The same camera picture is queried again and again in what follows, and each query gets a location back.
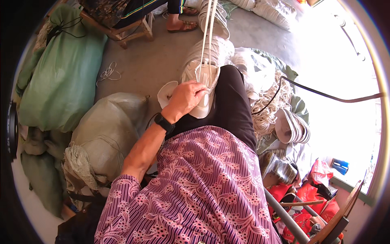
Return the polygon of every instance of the wrist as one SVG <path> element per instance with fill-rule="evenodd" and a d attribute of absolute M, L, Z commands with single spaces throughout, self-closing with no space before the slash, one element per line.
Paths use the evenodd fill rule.
<path fill-rule="evenodd" d="M 182 117 L 179 112 L 170 109 L 169 105 L 163 108 L 161 115 L 171 124 L 176 123 Z"/>

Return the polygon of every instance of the hand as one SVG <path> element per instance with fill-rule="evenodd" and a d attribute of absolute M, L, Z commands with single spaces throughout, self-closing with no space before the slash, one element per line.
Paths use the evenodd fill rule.
<path fill-rule="evenodd" d="M 162 116 L 169 123 L 176 123 L 198 105 L 206 92 L 206 85 L 195 80 L 181 83 L 173 91 L 169 104 L 161 111 Z"/>

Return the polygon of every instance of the camouflage fabric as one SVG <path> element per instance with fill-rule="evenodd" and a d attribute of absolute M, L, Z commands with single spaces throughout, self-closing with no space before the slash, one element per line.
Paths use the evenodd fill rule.
<path fill-rule="evenodd" d="M 97 22 L 112 28 L 123 16 L 127 4 L 131 0 L 78 0 L 80 5 Z"/>

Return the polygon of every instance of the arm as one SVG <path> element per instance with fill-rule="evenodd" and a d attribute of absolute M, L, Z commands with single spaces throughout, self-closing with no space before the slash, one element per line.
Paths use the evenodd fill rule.
<path fill-rule="evenodd" d="M 206 86 L 194 80 L 178 85 L 173 91 L 169 104 L 161 111 L 162 116 L 171 124 L 189 113 L 206 94 Z M 146 171 L 153 164 L 153 158 L 165 137 L 165 130 L 152 124 L 135 143 L 124 160 L 121 174 L 132 175 L 142 181 Z"/>

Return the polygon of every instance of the blue object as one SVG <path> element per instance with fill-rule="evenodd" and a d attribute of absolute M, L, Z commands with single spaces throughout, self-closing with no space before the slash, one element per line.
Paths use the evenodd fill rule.
<path fill-rule="evenodd" d="M 339 159 L 334 159 L 332 168 L 336 169 L 342 175 L 345 175 L 348 172 L 349 163 Z"/>

